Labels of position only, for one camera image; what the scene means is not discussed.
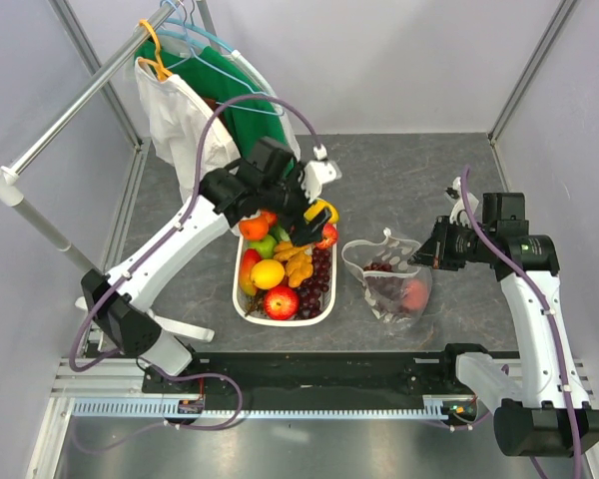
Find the pink peach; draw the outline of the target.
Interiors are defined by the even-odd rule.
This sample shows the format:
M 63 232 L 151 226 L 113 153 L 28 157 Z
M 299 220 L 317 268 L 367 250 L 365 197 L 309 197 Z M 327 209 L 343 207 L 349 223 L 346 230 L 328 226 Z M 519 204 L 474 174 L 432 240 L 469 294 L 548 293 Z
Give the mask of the pink peach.
M 402 307 L 408 311 L 423 310 L 428 301 L 428 289 L 424 282 L 411 280 L 404 288 Z

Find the clear polka dot zip bag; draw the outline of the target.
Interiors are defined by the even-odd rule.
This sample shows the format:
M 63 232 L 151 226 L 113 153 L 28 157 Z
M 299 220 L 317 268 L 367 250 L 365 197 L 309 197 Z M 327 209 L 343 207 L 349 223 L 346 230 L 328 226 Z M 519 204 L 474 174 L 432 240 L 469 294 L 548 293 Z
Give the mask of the clear polka dot zip bag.
M 432 288 L 431 269 L 409 262 L 421 243 L 391 229 L 373 242 L 354 239 L 341 249 L 348 272 L 360 282 L 364 300 L 383 322 L 413 325 L 420 321 Z

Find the dark purple grape bunch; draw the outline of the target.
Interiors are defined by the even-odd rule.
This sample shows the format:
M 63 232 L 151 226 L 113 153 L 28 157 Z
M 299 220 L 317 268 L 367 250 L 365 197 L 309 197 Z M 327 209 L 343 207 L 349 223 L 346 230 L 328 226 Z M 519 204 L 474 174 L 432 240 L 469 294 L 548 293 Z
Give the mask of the dark purple grape bunch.
M 363 271 L 371 272 L 371 275 L 367 274 L 364 279 L 370 296 L 374 300 L 374 306 L 380 314 L 405 315 L 409 313 L 401 304 L 406 279 L 397 277 L 391 264 L 373 261 L 367 264 Z

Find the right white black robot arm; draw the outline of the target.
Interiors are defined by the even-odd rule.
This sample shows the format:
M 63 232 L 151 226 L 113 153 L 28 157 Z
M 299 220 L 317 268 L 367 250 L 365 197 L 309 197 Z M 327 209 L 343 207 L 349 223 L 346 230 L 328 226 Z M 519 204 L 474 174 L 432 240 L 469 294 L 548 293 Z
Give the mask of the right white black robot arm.
M 495 273 L 513 318 L 521 364 L 515 381 L 486 349 L 451 344 L 437 367 L 446 391 L 466 386 L 493 416 L 495 439 L 506 456 L 578 457 L 599 442 L 599 409 L 576 370 L 563 324 L 559 262 L 546 235 L 533 235 L 520 193 L 486 193 L 481 201 L 459 187 L 436 219 L 412 265 L 458 271 L 484 263 Z

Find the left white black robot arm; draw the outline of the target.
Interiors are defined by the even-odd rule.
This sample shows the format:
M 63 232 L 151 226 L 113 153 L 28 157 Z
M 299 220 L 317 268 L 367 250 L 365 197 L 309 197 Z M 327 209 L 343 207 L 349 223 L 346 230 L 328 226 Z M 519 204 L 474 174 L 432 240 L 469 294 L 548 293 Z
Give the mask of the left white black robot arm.
M 277 215 L 293 244 L 320 240 L 330 214 L 307 221 L 304 213 L 324 185 L 339 179 L 340 170 L 323 146 L 313 153 L 313 160 L 302 162 L 285 145 L 259 139 L 246 158 L 206 173 L 198 192 L 130 258 L 107 272 L 91 269 L 83 276 L 88 316 L 117 352 L 153 364 L 178 392 L 196 387 L 200 370 L 192 352 L 149 310 L 197 253 L 260 210 Z

